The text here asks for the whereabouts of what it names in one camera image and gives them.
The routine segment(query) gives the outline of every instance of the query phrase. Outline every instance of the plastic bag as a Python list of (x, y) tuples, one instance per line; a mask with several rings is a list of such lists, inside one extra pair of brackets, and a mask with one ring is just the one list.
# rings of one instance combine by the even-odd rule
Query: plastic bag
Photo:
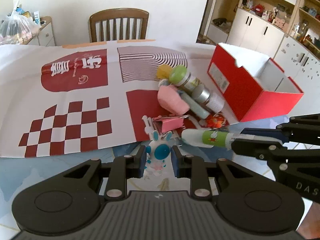
[(5, 17), (0, 23), (0, 45), (22, 44), (40, 32), (40, 25), (33, 22), (32, 17), (27, 18), (13, 11), (11, 16)]

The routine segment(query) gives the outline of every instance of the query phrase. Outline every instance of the wooden chair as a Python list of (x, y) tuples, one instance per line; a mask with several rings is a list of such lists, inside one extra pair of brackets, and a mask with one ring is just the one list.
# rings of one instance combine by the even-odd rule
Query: wooden chair
[[(123, 19), (127, 18), (125, 34), (123, 33)], [(132, 37), (130, 38), (130, 18), (133, 18)], [(111, 40), (110, 20), (113, 20), (112, 39), (117, 40), (117, 26), (116, 19), (120, 19), (119, 39), (129, 40), (136, 39), (138, 31), (138, 39), (145, 39), (147, 32), (147, 25), (149, 19), (149, 13), (144, 10), (135, 8), (117, 8), (103, 10), (94, 13), (90, 16), (90, 31), (92, 42), (97, 42), (96, 23), (100, 22), (100, 41), (104, 41), (103, 22), (106, 21), (106, 40)], [(141, 19), (141, 29), (137, 30), (137, 19)]]

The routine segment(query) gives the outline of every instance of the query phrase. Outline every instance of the red box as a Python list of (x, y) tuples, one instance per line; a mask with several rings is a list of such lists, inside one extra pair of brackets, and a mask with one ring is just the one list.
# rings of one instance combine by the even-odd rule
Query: red box
[(288, 114), (303, 96), (273, 59), (233, 45), (217, 45), (208, 74), (240, 122)]

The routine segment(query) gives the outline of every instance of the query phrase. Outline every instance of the rabbit figurine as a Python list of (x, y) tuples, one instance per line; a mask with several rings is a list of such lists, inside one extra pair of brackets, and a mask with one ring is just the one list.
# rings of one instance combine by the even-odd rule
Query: rabbit figurine
[(160, 176), (162, 174), (162, 169), (166, 166), (165, 158), (167, 158), (171, 152), (169, 140), (172, 136), (172, 132), (169, 131), (164, 138), (159, 138), (159, 133), (153, 131), (152, 136), (153, 141), (151, 141), (146, 148), (148, 155), (144, 169), (149, 175), (154, 174), (155, 176)]

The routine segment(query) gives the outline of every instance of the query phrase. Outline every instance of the red and white checkerboard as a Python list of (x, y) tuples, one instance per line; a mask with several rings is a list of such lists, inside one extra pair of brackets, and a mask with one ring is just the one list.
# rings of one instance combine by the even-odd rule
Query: red and white checkerboard
[(98, 98), (96, 107), (83, 111), (83, 101), (70, 102), (68, 113), (56, 115), (57, 105), (31, 123), (21, 137), (25, 157), (63, 155), (98, 149), (98, 137), (112, 133), (108, 119), (109, 98)]

